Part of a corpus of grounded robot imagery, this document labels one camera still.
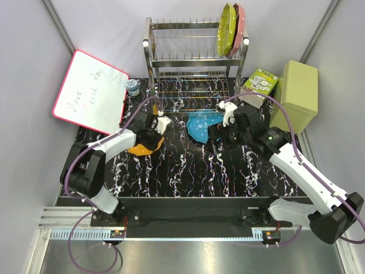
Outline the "orange polka dot plate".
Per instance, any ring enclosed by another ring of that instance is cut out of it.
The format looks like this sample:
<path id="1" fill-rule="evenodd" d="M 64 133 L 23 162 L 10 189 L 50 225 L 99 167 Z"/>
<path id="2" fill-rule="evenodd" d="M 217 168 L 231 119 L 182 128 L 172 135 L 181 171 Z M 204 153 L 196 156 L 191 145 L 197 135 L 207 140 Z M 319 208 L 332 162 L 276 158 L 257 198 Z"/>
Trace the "orange polka dot plate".
<path id="1" fill-rule="evenodd" d="M 160 147 L 162 146 L 163 142 L 164 142 L 164 137 L 161 138 L 161 140 L 157 144 L 156 149 L 154 149 L 154 150 L 149 150 L 146 147 L 144 147 L 142 144 L 138 144 L 134 147 L 127 149 L 127 151 L 136 156 L 148 156 L 148 155 L 151 155 L 152 153 L 158 151 L 160 149 Z"/>

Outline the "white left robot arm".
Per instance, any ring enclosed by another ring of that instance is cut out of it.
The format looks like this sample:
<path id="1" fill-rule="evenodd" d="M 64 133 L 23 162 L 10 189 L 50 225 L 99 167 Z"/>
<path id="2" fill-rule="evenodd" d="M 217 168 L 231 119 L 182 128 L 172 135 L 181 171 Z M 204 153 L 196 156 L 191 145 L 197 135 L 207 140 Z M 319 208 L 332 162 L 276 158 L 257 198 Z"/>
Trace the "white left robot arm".
<path id="1" fill-rule="evenodd" d="M 106 164 L 138 145 L 156 151 L 171 124 L 167 116 L 140 111 L 115 134 L 89 144 L 74 143 L 60 175 L 64 190 L 67 193 L 74 191 L 81 199 L 87 199 L 103 213 L 103 219 L 109 225 L 119 225 L 124 217 L 123 203 L 104 185 Z"/>

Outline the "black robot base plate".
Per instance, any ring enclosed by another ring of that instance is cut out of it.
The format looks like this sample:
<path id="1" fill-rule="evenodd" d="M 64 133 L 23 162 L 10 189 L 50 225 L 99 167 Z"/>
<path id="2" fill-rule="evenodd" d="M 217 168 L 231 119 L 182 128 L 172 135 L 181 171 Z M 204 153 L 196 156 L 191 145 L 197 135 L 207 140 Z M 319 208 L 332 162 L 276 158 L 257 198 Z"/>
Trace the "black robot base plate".
<path id="1" fill-rule="evenodd" d="M 139 228 L 146 231 L 191 229 L 210 231 L 235 227 L 272 228 L 290 223 L 274 221 L 264 213 L 269 201 L 263 198 L 121 198 L 124 217 L 119 223 L 97 211 L 91 217 L 93 227 Z"/>

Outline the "blue polka dot plate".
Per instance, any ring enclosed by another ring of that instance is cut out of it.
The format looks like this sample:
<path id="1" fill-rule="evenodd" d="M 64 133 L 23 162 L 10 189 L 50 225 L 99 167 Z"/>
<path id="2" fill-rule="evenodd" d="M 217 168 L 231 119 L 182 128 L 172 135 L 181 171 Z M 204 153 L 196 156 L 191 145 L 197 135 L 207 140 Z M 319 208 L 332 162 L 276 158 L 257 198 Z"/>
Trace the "blue polka dot plate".
<path id="1" fill-rule="evenodd" d="M 207 144 L 208 127 L 223 121 L 224 115 L 214 111 L 197 111 L 188 114 L 188 134 L 198 143 Z"/>

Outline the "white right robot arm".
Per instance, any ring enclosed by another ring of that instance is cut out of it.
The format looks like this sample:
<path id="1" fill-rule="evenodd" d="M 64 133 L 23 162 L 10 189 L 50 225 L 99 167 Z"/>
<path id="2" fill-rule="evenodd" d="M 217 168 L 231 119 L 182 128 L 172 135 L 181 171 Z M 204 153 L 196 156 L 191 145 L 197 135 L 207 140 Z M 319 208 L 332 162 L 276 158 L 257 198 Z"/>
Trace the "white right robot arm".
<path id="1" fill-rule="evenodd" d="M 263 225 L 286 221 L 309 227 L 323 242 L 334 244 L 357 221 L 364 199 L 357 192 L 347 193 L 320 173 L 298 152 L 295 140 L 287 132 L 266 126 L 258 110 L 249 105 L 238 107 L 222 101 L 217 110 L 223 120 L 208 127 L 213 148 L 248 146 L 289 176 L 311 201 L 302 204 L 271 198 L 259 211 Z"/>

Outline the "pink polka dot plate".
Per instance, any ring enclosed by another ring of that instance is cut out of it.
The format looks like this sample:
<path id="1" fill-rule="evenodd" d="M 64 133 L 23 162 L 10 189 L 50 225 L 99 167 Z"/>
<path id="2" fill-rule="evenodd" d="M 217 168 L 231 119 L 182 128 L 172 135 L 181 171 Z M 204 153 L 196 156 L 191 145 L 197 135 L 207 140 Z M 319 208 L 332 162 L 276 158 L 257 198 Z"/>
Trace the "pink polka dot plate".
<path id="1" fill-rule="evenodd" d="M 232 57 L 237 53 L 238 48 L 243 40 L 243 33 L 244 33 L 244 28 L 245 28 L 245 10 L 244 10 L 244 8 L 239 3 L 235 3 L 233 5 L 233 7 L 235 8 L 235 11 L 236 11 L 236 30 L 235 30 L 232 48 L 229 53 L 229 57 Z"/>

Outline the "green polka dot plate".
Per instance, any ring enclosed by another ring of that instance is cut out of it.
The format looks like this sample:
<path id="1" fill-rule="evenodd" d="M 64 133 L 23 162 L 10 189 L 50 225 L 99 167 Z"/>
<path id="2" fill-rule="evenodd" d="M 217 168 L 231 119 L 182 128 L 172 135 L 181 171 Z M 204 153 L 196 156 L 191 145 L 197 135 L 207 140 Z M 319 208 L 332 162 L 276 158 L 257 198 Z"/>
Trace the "green polka dot plate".
<path id="1" fill-rule="evenodd" d="M 217 53 L 220 57 L 228 55 L 232 49 L 236 18 L 235 8 L 232 4 L 227 3 L 222 10 L 217 30 Z"/>

